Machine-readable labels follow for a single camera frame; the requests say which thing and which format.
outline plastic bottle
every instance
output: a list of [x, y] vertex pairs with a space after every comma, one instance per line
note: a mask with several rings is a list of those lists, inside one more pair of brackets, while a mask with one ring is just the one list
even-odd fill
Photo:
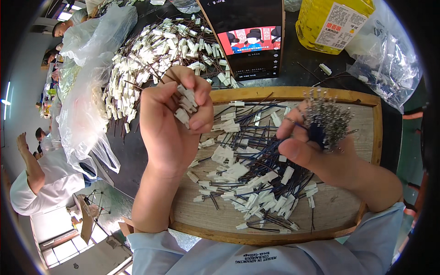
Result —
[[169, 0], [180, 12], [195, 13], [200, 11], [196, 0]]
[[372, 0], [303, 0], [298, 39], [309, 50], [338, 55], [374, 10]]

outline bottle label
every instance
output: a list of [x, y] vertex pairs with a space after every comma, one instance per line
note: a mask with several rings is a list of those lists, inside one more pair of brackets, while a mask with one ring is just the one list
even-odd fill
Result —
[[367, 19], [359, 12], [333, 2], [315, 43], [343, 49], [362, 28]]

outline wood grain surface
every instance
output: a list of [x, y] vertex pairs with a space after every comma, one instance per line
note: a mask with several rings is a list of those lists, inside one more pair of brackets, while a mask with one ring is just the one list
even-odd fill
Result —
[[[286, 102], [280, 105], [295, 107], [299, 100], [303, 99], [303, 90], [309, 90], [309, 87], [261, 87], [261, 88], [241, 88], [233, 90], [212, 91], [211, 98], [215, 103], [214, 113], [217, 114], [227, 107], [230, 100], [260, 101], [270, 93], [274, 94], [269, 100], [281, 99]], [[354, 133], [355, 148], [357, 154], [374, 164], [380, 160], [381, 152], [381, 113], [380, 99], [373, 95], [367, 95], [354, 91], [327, 89], [328, 94], [337, 95], [338, 102], [350, 102], [351, 104], [341, 103], [343, 107], [351, 107], [351, 112], [355, 117], [350, 123], [351, 129], [359, 129]], [[261, 117], [277, 110], [273, 108], [264, 112]], [[235, 111], [230, 108], [225, 113]], [[280, 108], [278, 112], [280, 118], [284, 109]], [[260, 125], [267, 125], [268, 119], [261, 122]], [[221, 131], [204, 134], [201, 142], [215, 138], [221, 134]], [[199, 149], [196, 159], [201, 160], [210, 157], [218, 145]], [[207, 160], [200, 165], [189, 168], [200, 180], [209, 180], [206, 174], [215, 170], [218, 166], [216, 162]], [[208, 238], [223, 242], [241, 243], [249, 245], [279, 245], [294, 242], [306, 242], [317, 239], [335, 238], [352, 232], [360, 222], [363, 214], [366, 212], [366, 206], [356, 196], [350, 192], [324, 183], [318, 185], [319, 192], [315, 194], [314, 200], [316, 208], [314, 210], [315, 229], [311, 233], [312, 210], [308, 206], [307, 199], [301, 199], [297, 208], [290, 217], [300, 227], [299, 231], [293, 231], [289, 235], [280, 235], [279, 233], [258, 231], [253, 229], [236, 230], [235, 226], [243, 223], [244, 214], [235, 210], [230, 202], [225, 202], [221, 198], [216, 201], [219, 210], [216, 210], [210, 199], [204, 202], [193, 202], [193, 198], [198, 196], [199, 186], [193, 183], [185, 174], [182, 178], [179, 190], [173, 202], [175, 222], [170, 228], [195, 235], [201, 238]], [[266, 225], [266, 228], [279, 228], [279, 226]]]

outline man in gray shirt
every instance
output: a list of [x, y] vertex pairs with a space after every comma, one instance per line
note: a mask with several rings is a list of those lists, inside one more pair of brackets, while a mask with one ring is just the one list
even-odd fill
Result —
[[[190, 251], [181, 249], [168, 233], [171, 203], [180, 179], [196, 156], [201, 133], [213, 125], [210, 84], [183, 66], [172, 68], [165, 84], [147, 88], [140, 102], [140, 132], [148, 151], [148, 165], [132, 209], [135, 233], [127, 236], [133, 255], [132, 274], [385, 274], [391, 264], [403, 218], [402, 186], [392, 172], [356, 155], [353, 137], [339, 142], [342, 152], [323, 153], [308, 140], [300, 110], [290, 111], [277, 130], [284, 141], [280, 154], [314, 172], [327, 185], [349, 190], [365, 201], [369, 212], [344, 244], [335, 240], [285, 246], [244, 246], [202, 239]], [[167, 108], [177, 83], [194, 90], [199, 105], [190, 129]]]
[[53, 37], [63, 36], [68, 28], [79, 25], [87, 20], [88, 20], [87, 10], [86, 9], [77, 10], [72, 14], [72, 17], [70, 17], [69, 20], [64, 22], [58, 22], [54, 26], [54, 29], [52, 30], [52, 36]]

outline smartphone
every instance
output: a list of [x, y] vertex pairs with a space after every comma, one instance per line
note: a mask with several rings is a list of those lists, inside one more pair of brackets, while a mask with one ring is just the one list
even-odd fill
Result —
[[278, 77], [283, 0], [197, 0], [236, 81]]

